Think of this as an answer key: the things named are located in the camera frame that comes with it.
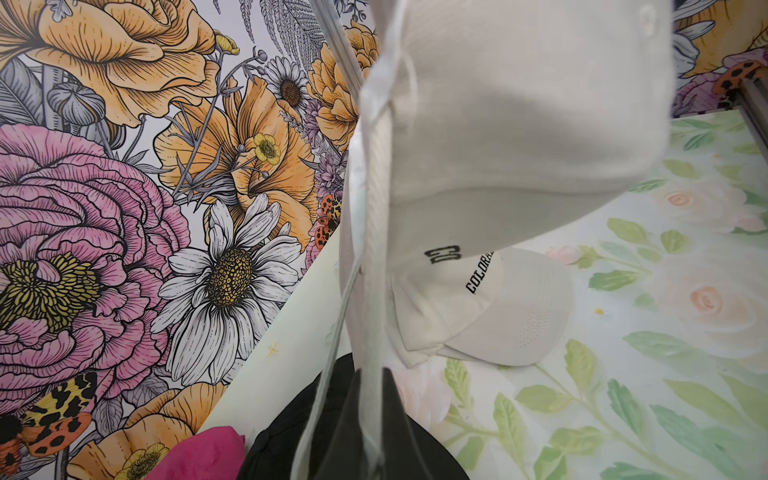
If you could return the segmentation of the white Colorado cap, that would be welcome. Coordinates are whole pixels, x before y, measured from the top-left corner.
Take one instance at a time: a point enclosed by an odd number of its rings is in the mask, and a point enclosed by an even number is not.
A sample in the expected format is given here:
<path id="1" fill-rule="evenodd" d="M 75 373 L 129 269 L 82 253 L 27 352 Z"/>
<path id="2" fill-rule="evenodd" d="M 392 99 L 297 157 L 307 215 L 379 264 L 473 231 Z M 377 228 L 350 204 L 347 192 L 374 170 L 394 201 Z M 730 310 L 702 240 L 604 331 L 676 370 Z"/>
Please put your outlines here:
<path id="1" fill-rule="evenodd" d="M 374 1 L 378 58 L 359 65 L 334 4 L 318 19 L 358 110 L 339 234 L 341 305 L 361 373 L 359 425 L 383 452 L 389 280 L 429 250 L 497 252 L 621 195 L 667 145 L 669 1 Z M 329 356 L 291 475 L 311 443 Z"/>
<path id="2" fill-rule="evenodd" d="M 557 261 L 514 247 L 465 257 L 448 246 L 425 257 L 389 280 L 386 331 L 407 367 L 435 356 L 527 366 L 558 344 L 574 292 Z"/>

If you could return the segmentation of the black cap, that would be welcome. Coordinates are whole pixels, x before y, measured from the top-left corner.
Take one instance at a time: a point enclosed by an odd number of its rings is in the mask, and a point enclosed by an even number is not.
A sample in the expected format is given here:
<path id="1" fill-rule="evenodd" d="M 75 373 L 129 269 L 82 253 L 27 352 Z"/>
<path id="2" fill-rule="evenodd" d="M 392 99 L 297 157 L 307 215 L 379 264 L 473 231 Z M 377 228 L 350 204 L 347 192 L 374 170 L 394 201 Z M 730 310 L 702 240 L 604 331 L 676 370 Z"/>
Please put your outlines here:
<path id="1" fill-rule="evenodd" d="M 353 369 L 352 356 L 347 354 L 335 362 L 329 383 L 326 402 L 319 418 L 312 442 L 320 437 L 319 423 L 331 419 L 332 411 L 339 408 L 351 383 L 350 377 L 356 372 Z M 288 479 L 299 440 L 307 425 L 312 403 L 317 393 L 319 379 L 306 386 L 276 417 L 276 419 L 260 432 L 246 455 L 238 477 L 240 479 Z M 396 392 L 393 397 L 401 402 L 394 380 Z M 417 439 L 420 452 L 427 462 L 432 474 L 430 479 L 465 479 L 466 472 L 459 462 L 443 447 L 427 430 L 408 416 L 412 422 L 412 431 Z M 311 461 L 319 455 L 310 452 L 309 474 L 311 477 Z"/>

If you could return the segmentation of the pink cap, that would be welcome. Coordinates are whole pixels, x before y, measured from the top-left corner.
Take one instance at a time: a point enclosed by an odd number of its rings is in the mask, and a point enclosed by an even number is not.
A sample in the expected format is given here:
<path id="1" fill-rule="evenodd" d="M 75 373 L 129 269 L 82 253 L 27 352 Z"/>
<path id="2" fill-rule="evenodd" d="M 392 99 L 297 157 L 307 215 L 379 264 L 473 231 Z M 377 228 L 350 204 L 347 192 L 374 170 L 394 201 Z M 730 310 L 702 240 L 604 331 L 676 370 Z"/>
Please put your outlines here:
<path id="1" fill-rule="evenodd" d="M 147 480 L 235 480 L 245 460 L 245 437 L 232 427 L 214 427 L 174 446 Z"/>

